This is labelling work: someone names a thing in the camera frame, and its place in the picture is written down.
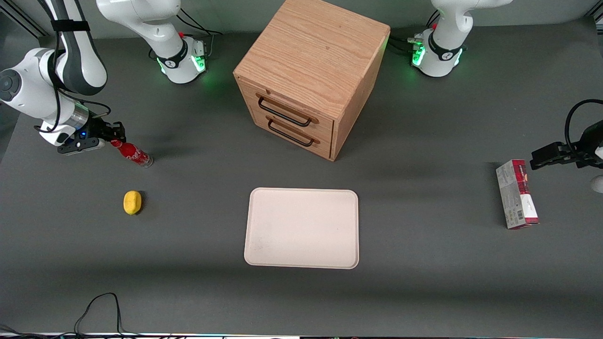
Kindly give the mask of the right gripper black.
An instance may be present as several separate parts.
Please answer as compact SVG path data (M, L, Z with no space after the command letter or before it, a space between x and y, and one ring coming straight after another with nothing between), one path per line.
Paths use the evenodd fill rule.
M73 133L71 136L71 143L86 143L93 139L110 143L117 141L125 143L127 142L125 127L122 122L119 121L110 124L105 122L103 118L93 117L90 118L81 129L78 129Z

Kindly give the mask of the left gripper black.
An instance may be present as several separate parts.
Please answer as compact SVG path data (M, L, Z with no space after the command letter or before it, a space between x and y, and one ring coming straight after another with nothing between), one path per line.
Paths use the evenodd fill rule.
M575 156L562 142L553 142L531 153L530 168L536 171L540 168L556 164L575 164L576 167L601 168L603 144L603 121L590 125L579 139L579 154L586 162Z

